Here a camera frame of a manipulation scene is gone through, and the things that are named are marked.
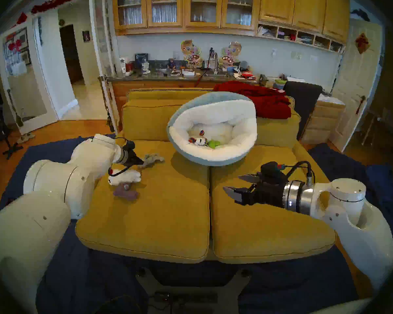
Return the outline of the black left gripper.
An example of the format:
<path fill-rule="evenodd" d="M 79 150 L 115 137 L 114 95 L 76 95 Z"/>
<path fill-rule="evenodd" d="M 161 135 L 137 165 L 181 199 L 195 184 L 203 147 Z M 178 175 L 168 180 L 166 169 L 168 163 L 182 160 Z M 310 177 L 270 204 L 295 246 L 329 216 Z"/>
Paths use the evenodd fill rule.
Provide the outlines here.
<path fill-rule="evenodd" d="M 123 166 L 134 166 L 134 165 L 144 164 L 144 161 L 136 155 L 134 148 L 123 147 L 122 152 L 123 152 L 122 155 Z"/>

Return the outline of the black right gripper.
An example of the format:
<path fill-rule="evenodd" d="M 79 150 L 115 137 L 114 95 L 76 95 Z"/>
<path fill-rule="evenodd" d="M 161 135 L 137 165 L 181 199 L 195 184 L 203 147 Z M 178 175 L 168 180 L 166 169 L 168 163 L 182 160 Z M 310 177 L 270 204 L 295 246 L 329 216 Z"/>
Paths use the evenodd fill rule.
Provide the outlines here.
<path fill-rule="evenodd" d="M 266 204 L 275 207 L 285 207 L 283 194 L 287 180 L 271 184 L 261 181 L 257 174 L 246 174 L 238 176 L 240 180 L 251 183 L 248 188 L 223 187 L 224 192 L 234 200 L 235 203 L 246 206 L 255 204 Z"/>

